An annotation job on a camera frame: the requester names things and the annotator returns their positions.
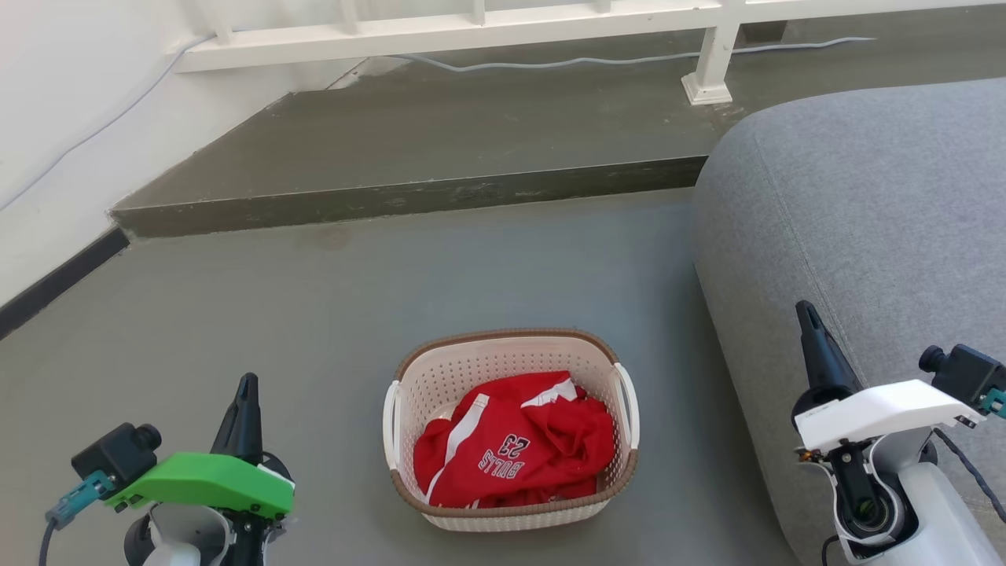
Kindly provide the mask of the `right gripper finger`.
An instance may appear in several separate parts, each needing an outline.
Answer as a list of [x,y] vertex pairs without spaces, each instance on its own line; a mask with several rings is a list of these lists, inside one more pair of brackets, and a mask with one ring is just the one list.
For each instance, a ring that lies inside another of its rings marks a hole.
[[861,383],[837,340],[832,336],[816,307],[808,300],[795,305],[801,329],[802,356],[805,359],[812,398],[847,398],[861,391]]

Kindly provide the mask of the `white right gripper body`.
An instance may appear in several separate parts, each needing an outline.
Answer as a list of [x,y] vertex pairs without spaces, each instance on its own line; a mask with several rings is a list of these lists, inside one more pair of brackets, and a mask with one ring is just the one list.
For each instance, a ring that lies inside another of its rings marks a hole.
[[974,427],[986,419],[951,395],[921,380],[883,384],[858,391],[844,400],[795,416],[795,429],[808,450],[827,454],[843,442],[859,443],[884,435],[965,419]]

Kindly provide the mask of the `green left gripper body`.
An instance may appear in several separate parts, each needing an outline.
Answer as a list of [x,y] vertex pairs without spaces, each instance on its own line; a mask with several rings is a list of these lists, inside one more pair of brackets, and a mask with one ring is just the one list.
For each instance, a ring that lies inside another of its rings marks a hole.
[[266,519],[291,515],[292,481],[261,465],[224,454],[178,452],[113,495],[112,509],[137,508],[147,502],[208,506],[248,512]]

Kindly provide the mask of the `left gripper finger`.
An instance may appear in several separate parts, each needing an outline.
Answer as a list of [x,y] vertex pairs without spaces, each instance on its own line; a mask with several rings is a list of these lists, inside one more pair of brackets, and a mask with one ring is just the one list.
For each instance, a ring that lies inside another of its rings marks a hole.
[[263,462],[259,378],[256,375],[243,375],[240,380],[240,458],[249,463]]
[[238,381],[236,394],[229,408],[224,412],[222,423],[220,423],[215,440],[212,442],[212,454],[224,454],[239,459],[244,458],[247,453],[244,430],[248,395],[249,375],[243,375]]

